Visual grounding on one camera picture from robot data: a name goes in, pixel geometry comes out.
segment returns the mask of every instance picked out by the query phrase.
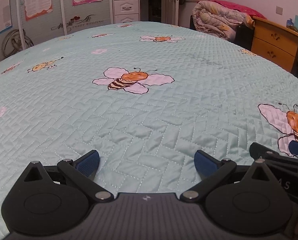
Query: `door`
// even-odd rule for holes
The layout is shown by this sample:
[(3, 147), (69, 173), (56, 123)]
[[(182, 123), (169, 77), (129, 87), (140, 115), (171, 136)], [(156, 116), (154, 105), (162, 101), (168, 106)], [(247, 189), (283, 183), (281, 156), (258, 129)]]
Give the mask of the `door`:
[(161, 21), (178, 25), (179, 0), (162, 0), (161, 5)]

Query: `white drawer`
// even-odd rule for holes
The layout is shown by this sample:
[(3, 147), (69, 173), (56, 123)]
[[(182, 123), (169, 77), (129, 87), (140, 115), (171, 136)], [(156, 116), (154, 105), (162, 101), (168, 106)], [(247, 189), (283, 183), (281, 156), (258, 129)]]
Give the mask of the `white drawer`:
[(139, 21), (139, 14), (115, 15), (114, 23), (130, 23)]
[(139, 0), (114, 0), (114, 15), (138, 14)]

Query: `coiled cable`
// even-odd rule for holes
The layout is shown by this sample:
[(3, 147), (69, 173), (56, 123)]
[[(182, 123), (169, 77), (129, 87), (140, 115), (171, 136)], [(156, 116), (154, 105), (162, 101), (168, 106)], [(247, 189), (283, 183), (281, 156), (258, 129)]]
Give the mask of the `coiled cable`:
[[(26, 49), (28, 49), (29, 47), (32, 47), (34, 44), (32, 40), (26, 36), (26, 33), (24, 30), (23, 30), (23, 33), (24, 33), (24, 39), (25, 39), (25, 47)], [(12, 52), (6, 53), (6, 47), (9, 43), (14, 49)], [(3, 40), (3, 43), (1, 44), (1, 51), (5, 58), (8, 58), (19, 51), (22, 51), (22, 41), (20, 39), (20, 33), (18, 29), (12, 30), (6, 35), (6, 37)]]

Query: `light blue quilted bedspread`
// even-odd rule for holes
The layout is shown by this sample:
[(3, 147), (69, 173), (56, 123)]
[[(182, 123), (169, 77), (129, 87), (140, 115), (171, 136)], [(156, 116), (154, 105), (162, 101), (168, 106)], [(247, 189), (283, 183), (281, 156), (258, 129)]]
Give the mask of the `light blue quilted bedspread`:
[(279, 103), (298, 105), (297, 78), (189, 29), (136, 22), (44, 42), (0, 62), (0, 207), (30, 161), (92, 149), (95, 182), (113, 194), (179, 195), (201, 180), (199, 149), (238, 164), (252, 163), (252, 142), (278, 151), (258, 105), (286, 112)]

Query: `pink pillow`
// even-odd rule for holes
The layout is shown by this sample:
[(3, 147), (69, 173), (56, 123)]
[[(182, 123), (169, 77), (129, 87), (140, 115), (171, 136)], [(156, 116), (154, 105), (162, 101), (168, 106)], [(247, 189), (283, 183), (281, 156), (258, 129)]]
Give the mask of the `pink pillow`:
[(233, 3), (233, 2), (228, 2), (228, 1), (221, 1), (221, 0), (210, 0), (211, 2), (216, 2), (222, 6), (225, 6), (229, 9), (232, 9), (232, 10), (237, 10), (239, 12), (244, 12), (244, 13), (247, 13), (249, 14), (251, 17), (252, 16), (257, 16), (259, 18), (262, 18), (262, 19), (266, 19), (267, 18), (265, 16), (263, 16), (261, 13), (259, 13), (258, 11), (252, 9), (252, 8), (249, 8), (247, 6), (243, 6), (243, 5), (240, 5), (240, 4), (236, 4), (236, 3)]

